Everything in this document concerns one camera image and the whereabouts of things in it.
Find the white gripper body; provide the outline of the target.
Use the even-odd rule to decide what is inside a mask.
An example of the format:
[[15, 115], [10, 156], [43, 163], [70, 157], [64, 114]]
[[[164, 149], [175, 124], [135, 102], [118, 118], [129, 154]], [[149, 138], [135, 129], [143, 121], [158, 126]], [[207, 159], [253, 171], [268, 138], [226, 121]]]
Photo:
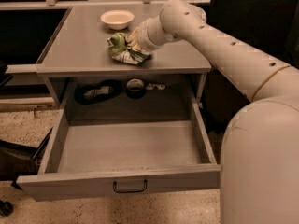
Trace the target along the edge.
[[144, 53], [151, 54], [161, 47], [158, 42], [160, 41], [159, 35], [162, 31], [163, 29], [157, 18], [149, 18], [142, 21], [137, 27], [137, 45]]

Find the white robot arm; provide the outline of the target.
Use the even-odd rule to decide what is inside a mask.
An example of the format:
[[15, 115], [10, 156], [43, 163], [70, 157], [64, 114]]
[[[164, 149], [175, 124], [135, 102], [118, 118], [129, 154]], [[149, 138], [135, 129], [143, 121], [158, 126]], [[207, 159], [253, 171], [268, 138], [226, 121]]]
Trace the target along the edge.
[[153, 52], [184, 39], [249, 99], [222, 139], [221, 224], [299, 224], [299, 71], [203, 16], [198, 7], [169, 0], [129, 41]]

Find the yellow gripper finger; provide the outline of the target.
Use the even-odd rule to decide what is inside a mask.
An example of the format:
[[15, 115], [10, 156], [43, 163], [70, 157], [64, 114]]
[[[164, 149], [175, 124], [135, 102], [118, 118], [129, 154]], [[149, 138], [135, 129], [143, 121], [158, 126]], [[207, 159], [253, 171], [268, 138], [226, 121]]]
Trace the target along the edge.
[[135, 28], [131, 34], [126, 38], [126, 43], [129, 48], [137, 45], [138, 28]]

